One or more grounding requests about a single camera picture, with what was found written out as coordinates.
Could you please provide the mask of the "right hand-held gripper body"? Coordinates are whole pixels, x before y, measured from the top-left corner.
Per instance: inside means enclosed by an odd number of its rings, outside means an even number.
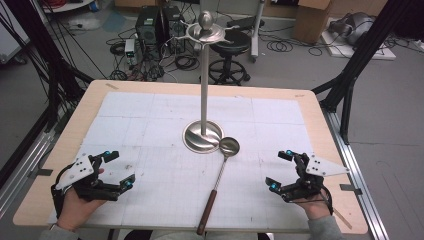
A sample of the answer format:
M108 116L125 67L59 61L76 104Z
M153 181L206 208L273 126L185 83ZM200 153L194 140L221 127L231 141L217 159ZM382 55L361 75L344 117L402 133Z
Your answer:
M299 178L295 183L282 187L281 197L285 202L306 199L317 195L324 188L323 181L325 177L350 172L347 167L316 155L297 154L300 156L299 161L295 163L296 173Z

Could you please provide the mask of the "black round stool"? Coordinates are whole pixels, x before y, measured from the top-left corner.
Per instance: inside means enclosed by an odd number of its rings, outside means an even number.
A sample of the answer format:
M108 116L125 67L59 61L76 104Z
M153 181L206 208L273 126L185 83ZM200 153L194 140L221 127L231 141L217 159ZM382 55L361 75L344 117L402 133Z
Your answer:
M246 53L250 49L249 36L239 30L227 30L226 42L218 42L210 46L220 59L209 65L209 77L215 85L241 85L242 81L249 81L250 75L245 67L234 57Z

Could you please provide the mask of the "black metal frame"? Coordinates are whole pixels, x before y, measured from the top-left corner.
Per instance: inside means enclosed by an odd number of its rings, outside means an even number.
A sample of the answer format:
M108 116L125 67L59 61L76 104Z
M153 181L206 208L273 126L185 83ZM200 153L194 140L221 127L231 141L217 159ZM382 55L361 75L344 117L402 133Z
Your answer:
M350 144L348 131L355 83L413 2L414 0L388 0L341 73L332 80L312 89L316 95L329 91L327 96L320 101L320 106L327 112L335 113L339 103L343 102L339 133L346 144Z
M84 95L85 90L77 79L91 83L93 78L63 58L30 0L4 0L4 3L47 64L46 73L39 73L39 76L48 83L46 116L47 128L51 129L58 122L60 104L79 102Z

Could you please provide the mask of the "black computer tower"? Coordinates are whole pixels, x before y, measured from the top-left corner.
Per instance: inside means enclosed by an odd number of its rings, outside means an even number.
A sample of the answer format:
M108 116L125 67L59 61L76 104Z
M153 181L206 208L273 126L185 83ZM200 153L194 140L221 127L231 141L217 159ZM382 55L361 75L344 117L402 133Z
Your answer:
M160 45L164 42L162 19L158 6L142 6L135 29L146 52L160 57Z
M165 6L163 8L165 20L165 33L170 51L174 53L183 53L185 51L185 41L181 37L185 33L185 25L181 12L177 6Z

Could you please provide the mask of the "grey bag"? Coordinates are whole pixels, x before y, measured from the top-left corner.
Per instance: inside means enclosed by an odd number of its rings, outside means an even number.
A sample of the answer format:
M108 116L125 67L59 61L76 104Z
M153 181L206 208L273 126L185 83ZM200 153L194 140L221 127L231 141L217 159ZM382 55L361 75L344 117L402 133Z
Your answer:
M355 46L363 40L374 21L374 17L363 12L347 13L341 19L331 21L328 31L336 33L339 37L345 39L349 45Z

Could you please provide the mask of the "person's right hand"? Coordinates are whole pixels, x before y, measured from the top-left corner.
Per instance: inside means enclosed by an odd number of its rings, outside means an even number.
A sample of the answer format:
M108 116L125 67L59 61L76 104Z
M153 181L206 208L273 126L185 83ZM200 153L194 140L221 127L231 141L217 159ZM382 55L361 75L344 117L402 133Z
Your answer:
M307 199L298 199L294 203L305 211L309 220L317 220L331 215L327 203L321 195L315 195Z

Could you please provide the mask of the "aluminium rail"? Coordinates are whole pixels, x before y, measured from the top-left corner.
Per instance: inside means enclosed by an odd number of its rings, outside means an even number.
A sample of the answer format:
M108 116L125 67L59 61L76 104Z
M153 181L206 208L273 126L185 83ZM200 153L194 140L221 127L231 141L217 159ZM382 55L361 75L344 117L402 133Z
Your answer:
M42 131L18 157L18 164L11 172L2 188L0 188L0 219L2 219L15 200L26 181L33 175L41 160L47 156L49 148L54 144L56 133Z
M336 113L323 111L323 115L328 124L341 160L350 170L350 173L348 174L349 180L367 222L368 232L372 235L374 240L390 240L354 152L351 146L344 142L342 135L339 133L341 121Z

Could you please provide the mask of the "thin wooden stick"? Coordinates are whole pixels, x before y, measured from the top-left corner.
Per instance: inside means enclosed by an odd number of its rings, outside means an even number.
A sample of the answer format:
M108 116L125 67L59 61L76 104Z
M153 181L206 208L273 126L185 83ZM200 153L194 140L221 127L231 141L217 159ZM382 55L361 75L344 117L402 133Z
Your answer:
M347 228L353 228L351 223L336 208L333 209L333 213L347 226Z

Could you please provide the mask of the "white stand pole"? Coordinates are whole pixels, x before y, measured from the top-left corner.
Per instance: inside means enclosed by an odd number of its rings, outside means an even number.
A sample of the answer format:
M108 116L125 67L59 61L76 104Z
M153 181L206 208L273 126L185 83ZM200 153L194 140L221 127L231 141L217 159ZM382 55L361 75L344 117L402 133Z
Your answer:
M256 62L259 56L259 28L261 23L261 17L263 14L263 9L265 6L266 0L259 0L255 19L254 19L254 28L251 36L251 48L250 48L250 59L253 63Z

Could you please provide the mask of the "white grid mat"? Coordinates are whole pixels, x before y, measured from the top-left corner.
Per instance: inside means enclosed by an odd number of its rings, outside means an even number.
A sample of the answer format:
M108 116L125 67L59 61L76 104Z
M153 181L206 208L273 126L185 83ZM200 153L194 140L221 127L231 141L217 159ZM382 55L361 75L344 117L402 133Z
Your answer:
M101 179L116 184L134 174L132 189L90 218L91 226L197 228L217 180L223 155L198 154L182 140L200 116L200 99L190 95L108 93L78 151L79 156L118 151L104 164ZM298 178L281 150L311 154L300 106L295 100L210 97L208 117L235 138L240 152L228 159L207 230L303 231L298 206L269 191L265 178L284 185Z

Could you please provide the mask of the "person's left hand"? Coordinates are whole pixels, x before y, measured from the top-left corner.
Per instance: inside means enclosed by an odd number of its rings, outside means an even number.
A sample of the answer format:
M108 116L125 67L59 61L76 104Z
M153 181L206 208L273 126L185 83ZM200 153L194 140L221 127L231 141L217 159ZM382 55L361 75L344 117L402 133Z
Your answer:
M80 198L75 189L71 187L65 194L62 212L56 225L68 231L76 231L105 203L105 200L86 201Z

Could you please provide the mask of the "small white power supply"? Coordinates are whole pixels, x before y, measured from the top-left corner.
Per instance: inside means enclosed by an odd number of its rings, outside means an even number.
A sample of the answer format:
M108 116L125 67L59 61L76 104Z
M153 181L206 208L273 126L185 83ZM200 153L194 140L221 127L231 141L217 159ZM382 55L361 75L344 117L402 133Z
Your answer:
M130 66L135 66L137 64L137 54L136 54L136 48L135 48L135 40L134 39L127 39L125 41L125 56L127 59L127 63Z

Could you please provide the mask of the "steel ladle with wooden handle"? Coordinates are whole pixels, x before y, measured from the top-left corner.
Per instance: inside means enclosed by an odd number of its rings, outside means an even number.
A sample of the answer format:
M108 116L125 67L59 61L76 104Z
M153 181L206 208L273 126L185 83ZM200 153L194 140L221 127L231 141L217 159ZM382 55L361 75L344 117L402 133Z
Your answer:
M240 151L240 144L239 142L233 138L233 137L224 137L220 140L219 142L219 150L222 153L224 159L223 159L223 163L221 165L217 180L215 182L215 185L213 187L213 189L210 192L210 195L208 197L207 203L205 205L205 208L203 210L201 219L198 223L197 229L196 229L196 234L197 235L203 235L205 232L205 228L209 219L209 216L211 214L216 196L217 196L217 191L219 188L219 184L221 182L221 178L225 169L225 166L227 164L227 161L230 157L233 157L235 155L238 154L238 152Z

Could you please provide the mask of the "cardboard box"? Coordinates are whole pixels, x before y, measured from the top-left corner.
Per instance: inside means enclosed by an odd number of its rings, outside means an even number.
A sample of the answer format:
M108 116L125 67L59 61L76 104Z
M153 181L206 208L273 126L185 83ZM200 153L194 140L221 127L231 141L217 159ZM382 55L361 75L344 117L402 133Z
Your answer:
M308 44L317 43L331 8L332 0L299 0L292 37Z

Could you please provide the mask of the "steel utensil rack stand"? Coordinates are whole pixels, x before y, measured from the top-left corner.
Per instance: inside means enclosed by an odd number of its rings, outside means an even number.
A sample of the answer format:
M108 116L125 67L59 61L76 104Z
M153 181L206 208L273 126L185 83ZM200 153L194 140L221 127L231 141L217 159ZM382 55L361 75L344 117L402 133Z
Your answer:
M189 123L182 134L185 146L199 154L212 153L219 149L219 143L224 137L224 130L217 123L207 119L208 111L208 82L209 82L209 46L225 42L226 28L214 22L212 14L203 10L198 16L198 22L184 23L187 26L184 36L178 40L191 40L200 47L201 57L201 90L200 90L200 119Z

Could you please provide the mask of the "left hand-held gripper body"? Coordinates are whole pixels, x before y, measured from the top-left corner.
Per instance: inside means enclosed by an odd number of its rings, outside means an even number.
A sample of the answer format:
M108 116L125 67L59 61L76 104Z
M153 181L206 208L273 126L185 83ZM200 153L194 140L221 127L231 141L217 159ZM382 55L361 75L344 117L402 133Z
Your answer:
M64 194L73 187L77 195L86 200L117 201L120 194L114 191L116 185L106 184L99 179L102 163L94 161L93 155L81 156L66 166L57 176L54 189Z

